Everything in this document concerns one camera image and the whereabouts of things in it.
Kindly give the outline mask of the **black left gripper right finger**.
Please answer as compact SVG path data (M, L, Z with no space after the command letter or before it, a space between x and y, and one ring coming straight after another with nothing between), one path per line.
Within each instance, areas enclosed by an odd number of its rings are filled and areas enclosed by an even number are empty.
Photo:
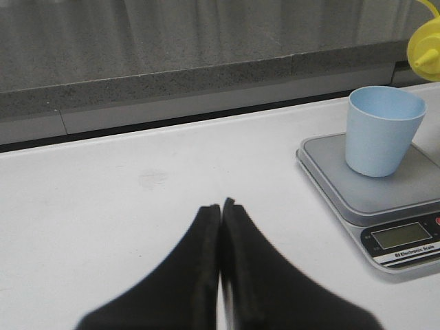
M227 329L381 329L369 311L311 280L226 199L221 282Z

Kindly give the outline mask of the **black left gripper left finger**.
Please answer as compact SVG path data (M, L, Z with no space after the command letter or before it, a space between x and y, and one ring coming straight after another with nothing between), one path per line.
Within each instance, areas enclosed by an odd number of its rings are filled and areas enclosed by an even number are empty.
M217 204L201 207L146 278L88 313L78 329L216 329L220 225Z

